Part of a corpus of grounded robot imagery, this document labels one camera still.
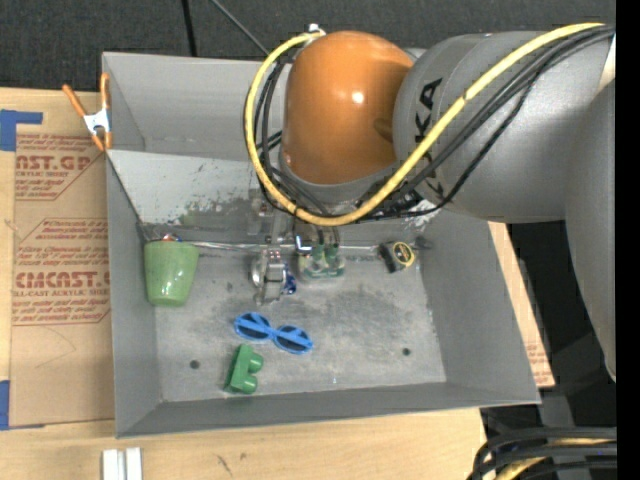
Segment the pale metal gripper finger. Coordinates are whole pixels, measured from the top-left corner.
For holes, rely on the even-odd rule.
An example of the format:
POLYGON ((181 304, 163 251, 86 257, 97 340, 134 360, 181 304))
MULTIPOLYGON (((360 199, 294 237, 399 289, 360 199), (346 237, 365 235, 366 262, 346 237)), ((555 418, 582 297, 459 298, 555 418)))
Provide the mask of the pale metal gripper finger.
POLYGON ((265 300, 278 300, 285 291, 287 280, 286 262, 279 249, 269 249, 266 254, 265 300))
POLYGON ((251 262, 250 279, 256 289, 255 300, 266 301, 267 262, 262 256, 255 256, 251 262))

